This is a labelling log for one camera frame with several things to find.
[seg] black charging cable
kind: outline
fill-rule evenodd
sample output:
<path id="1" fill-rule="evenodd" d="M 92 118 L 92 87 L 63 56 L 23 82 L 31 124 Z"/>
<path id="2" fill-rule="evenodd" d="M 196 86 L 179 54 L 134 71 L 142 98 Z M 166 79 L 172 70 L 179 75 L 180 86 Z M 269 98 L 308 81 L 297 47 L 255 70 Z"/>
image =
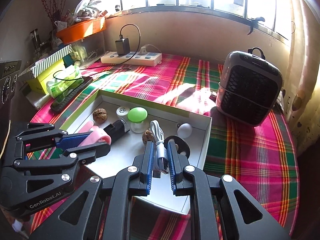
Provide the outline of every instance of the black charging cable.
<path id="1" fill-rule="evenodd" d="M 141 41 L 141 33 L 140 33 L 140 30 L 139 30 L 139 28 L 138 28 L 137 25 L 135 25 L 135 24 L 126 24 L 126 25 L 122 26 L 122 28 L 121 28 L 121 30 L 120 30 L 120 35 L 119 35 L 119 36 L 120 36 L 120 39 L 123 38 L 123 36 L 122 36 L 122 29 L 123 29 L 124 27 L 126 27 L 126 26 L 129 26 L 129 25 L 135 26 L 135 27 L 137 28 L 138 32 L 139 32 L 139 43 L 138 43 L 138 47 L 137 47 L 135 53 L 134 53 L 129 59 L 125 60 L 124 62 L 115 64 L 115 65 L 113 65 L 112 67 L 119 66 L 119 65 L 123 65 L 124 63 L 126 63 L 126 62 L 128 62 L 130 59 L 132 59 L 132 58 L 138 53 L 138 51 L 139 51 L 140 41 Z M 86 69 L 84 69 L 84 70 L 96 69 L 96 68 L 101 68 L 101 67 L 103 67 L 103 66 L 86 68 Z M 97 73 L 90 74 L 90 75 L 88 75 L 88 76 L 82 76 L 82 77 L 80 77 L 80 78 L 74 78 L 74 79 L 61 79 L 61 78 L 55 77 L 55 74 L 56 74 L 56 73 L 58 73 L 58 72 L 60 72 L 60 71 L 63 71 L 63 70 L 58 70 L 57 72 L 55 72 L 55 73 L 53 74 L 53 78 L 55 78 L 55 79 L 57 79 L 57 80 L 62 80 L 62 81 L 73 81 L 73 80 L 75 81 L 75 80 L 79 80 L 79 79 L 82 79 L 82 78 L 85 78 L 85 77 L 91 77 L 91 76 L 94 76 L 94 75 L 96 75 L 96 74 L 100 74 L 100 73 L 108 72 L 108 71 L 112 71 L 112 70 L 118 70 L 118 69 L 128 70 L 128 69 L 131 69 L 131 68 L 117 68 L 117 69 L 103 70 L 103 71 L 100 71 L 100 72 L 97 72 Z"/>

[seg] orange planter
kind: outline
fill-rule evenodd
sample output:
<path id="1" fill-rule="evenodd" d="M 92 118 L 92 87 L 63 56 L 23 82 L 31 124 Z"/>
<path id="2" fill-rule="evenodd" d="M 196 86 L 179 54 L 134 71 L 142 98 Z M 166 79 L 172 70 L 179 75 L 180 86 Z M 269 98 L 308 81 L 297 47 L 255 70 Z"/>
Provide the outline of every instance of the orange planter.
<path id="1" fill-rule="evenodd" d="M 60 38 L 64 44 L 69 44 L 92 34 L 104 31 L 105 29 L 105 17 L 99 17 L 93 20 L 80 22 L 59 31 L 57 32 L 57 38 Z"/>

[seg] blue gripper pad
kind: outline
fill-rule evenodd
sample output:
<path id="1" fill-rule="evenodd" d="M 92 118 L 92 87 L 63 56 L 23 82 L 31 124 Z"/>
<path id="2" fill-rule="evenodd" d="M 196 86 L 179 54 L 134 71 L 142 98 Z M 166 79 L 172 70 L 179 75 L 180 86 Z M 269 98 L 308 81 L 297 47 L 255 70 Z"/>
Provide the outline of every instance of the blue gripper pad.
<path id="1" fill-rule="evenodd" d="M 58 142 L 56 145 L 57 145 L 57 148 L 60 148 L 65 151 L 66 149 L 78 147 L 79 144 L 82 143 L 82 141 L 87 137 L 88 137 L 88 134 L 79 134 L 79 135 L 74 134 L 74 136 L 72 137 L 61 139 L 61 141 Z"/>
<path id="2" fill-rule="evenodd" d="M 151 189 L 151 181 L 152 181 L 152 169 L 153 169 L 153 159 L 154 159 L 154 147 L 152 144 L 151 150 L 150 150 L 150 155 L 149 155 L 149 162 L 148 162 L 148 172 L 147 172 L 147 194 L 150 194 L 150 189 Z"/>
<path id="3" fill-rule="evenodd" d="M 173 163 L 173 156 L 172 156 L 172 150 L 171 150 L 171 144 L 168 143 L 168 165 L 169 165 L 169 172 L 170 172 L 170 181 L 171 181 L 171 189 L 173 193 L 176 192 L 177 185 L 176 185 L 176 170 L 174 168 L 174 163 Z"/>

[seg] black cylindrical object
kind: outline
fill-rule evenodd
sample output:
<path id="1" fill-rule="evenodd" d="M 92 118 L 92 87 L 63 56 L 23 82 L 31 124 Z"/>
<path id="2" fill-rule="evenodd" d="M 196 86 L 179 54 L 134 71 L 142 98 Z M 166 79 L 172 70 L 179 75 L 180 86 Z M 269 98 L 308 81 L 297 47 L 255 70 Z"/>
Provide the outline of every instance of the black cylindrical object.
<path id="1" fill-rule="evenodd" d="M 129 124 L 123 120 L 119 119 L 114 123 L 109 124 L 103 130 L 111 137 L 111 145 L 121 138 L 126 132 L 130 130 Z"/>

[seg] black phone case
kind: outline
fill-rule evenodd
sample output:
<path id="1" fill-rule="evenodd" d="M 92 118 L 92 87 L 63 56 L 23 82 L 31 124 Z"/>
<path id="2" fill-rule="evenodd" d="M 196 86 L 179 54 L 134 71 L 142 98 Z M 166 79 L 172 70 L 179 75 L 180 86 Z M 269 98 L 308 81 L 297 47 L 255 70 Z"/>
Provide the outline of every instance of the black phone case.
<path id="1" fill-rule="evenodd" d="M 52 103 L 50 108 L 55 114 L 60 114 L 63 109 L 73 100 L 77 95 L 79 95 L 87 86 L 89 86 L 93 81 L 93 78 L 84 78 L 84 81 L 77 86 L 75 89 L 71 91 L 69 95 L 65 97 L 65 99 L 58 104 L 56 107 L 52 107 Z"/>

